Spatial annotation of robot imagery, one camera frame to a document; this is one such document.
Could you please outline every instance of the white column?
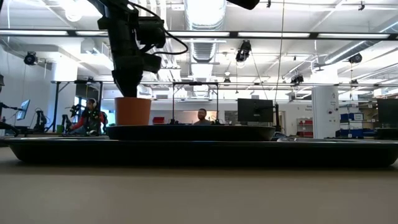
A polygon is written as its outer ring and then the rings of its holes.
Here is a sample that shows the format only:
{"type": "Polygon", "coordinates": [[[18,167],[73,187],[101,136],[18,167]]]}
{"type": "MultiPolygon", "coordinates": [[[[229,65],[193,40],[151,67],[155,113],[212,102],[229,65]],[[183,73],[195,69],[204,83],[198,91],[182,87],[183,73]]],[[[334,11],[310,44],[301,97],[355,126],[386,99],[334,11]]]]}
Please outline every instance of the white column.
{"type": "MultiPolygon", "coordinates": [[[[75,81],[77,79],[78,64],[69,58],[61,59],[57,63],[53,64],[52,67],[52,80],[54,81],[75,81]]],[[[57,124],[61,124],[62,115],[67,114],[70,116],[69,108],[75,102],[76,85],[68,84],[64,88],[65,84],[60,84],[60,90],[58,94],[58,106],[57,106],[57,124]]],[[[48,117],[53,122],[54,106],[55,106],[55,92],[57,85],[52,84],[49,92],[49,110],[47,111],[48,117]]]]}
{"type": "MultiPolygon", "coordinates": [[[[312,83],[338,83],[337,69],[329,66],[313,71],[312,83]]],[[[318,86],[312,89],[313,136],[315,139],[336,137],[340,129],[337,86],[318,86]]]]}

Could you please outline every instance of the orange pot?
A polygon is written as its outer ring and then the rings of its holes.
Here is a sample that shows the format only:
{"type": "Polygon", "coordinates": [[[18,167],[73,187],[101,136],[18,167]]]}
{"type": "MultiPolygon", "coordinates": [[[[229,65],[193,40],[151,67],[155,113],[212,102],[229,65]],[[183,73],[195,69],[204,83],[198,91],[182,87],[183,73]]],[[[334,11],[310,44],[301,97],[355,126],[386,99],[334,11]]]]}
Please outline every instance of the orange pot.
{"type": "Polygon", "coordinates": [[[135,97],[114,99],[116,125],[148,125],[151,100],[135,97]]]}

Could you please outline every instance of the ceiling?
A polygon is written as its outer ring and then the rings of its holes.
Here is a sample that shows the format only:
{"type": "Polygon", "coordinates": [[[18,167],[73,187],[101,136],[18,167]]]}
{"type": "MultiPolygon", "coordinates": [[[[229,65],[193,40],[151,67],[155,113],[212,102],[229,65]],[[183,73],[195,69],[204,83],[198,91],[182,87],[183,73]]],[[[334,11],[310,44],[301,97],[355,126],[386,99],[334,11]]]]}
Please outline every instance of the ceiling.
{"type": "MultiPolygon", "coordinates": [[[[100,18],[95,12],[85,8],[80,20],[72,22],[65,16],[65,2],[73,0],[5,0],[0,14],[0,29],[98,29],[96,21],[100,18]]],[[[186,30],[183,0],[147,0],[149,9],[160,11],[159,4],[152,7],[153,2],[166,2],[166,23],[170,30],[186,30]]],[[[246,31],[296,31],[296,32],[372,32],[384,22],[394,19],[398,22],[398,2],[396,0],[367,0],[366,7],[359,11],[360,1],[355,0],[272,0],[270,8],[267,1],[262,1],[252,11],[236,7],[228,3],[224,20],[224,30],[246,31]]],[[[84,38],[64,37],[12,37],[13,46],[18,45],[56,45],[72,54],[80,61],[79,75],[89,75],[98,78],[111,78],[111,69],[103,63],[87,57],[81,52],[84,38]]],[[[107,38],[93,38],[97,43],[108,43],[107,38]]],[[[235,82],[277,82],[278,77],[288,78],[288,73],[302,62],[315,55],[328,55],[351,41],[342,40],[261,40],[252,39],[252,54],[246,60],[243,68],[237,68],[234,57],[242,40],[226,39],[218,44],[218,50],[213,67],[212,80],[222,82],[224,73],[230,72],[235,82]]],[[[174,51],[183,47],[172,40],[174,51]]],[[[396,63],[398,42],[381,42],[361,52],[363,62],[351,65],[348,62],[338,62],[334,65],[341,78],[355,78],[380,70],[396,63]],[[385,54],[379,60],[374,58],[385,54]]],[[[42,52],[39,57],[53,57],[42,52]]],[[[181,77],[190,75],[190,56],[183,54],[175,56],[181,68],[181,77]]],[[[304,77],[309,77],[310,69],[300,71],[304,77]]],[[[380,73],[372,78],[379,80],[391,79],[398,75],[398,70],[380,73]]]]}

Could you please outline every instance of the beige table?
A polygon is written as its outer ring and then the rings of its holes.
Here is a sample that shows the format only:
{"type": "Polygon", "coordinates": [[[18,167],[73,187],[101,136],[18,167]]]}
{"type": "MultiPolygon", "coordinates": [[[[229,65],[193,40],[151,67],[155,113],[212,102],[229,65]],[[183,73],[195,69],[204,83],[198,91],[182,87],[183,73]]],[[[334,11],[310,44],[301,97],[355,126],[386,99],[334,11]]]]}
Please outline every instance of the beige table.
{"type": "Polygon", "coordinates": [[[0,223],[398,223],[398,172],[27,166],[0,148],[0,223]]]}

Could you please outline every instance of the desk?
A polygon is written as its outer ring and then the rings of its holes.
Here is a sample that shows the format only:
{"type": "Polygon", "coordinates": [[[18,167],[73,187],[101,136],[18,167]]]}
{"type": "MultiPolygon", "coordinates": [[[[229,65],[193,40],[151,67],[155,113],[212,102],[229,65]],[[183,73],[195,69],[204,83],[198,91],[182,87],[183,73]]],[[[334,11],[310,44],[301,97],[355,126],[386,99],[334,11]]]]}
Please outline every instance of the desk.
{"type": "Polygon", "coordinates": [[[398,171],[30,166],[0,148],[0,223],[398,221],[398,171]]]}

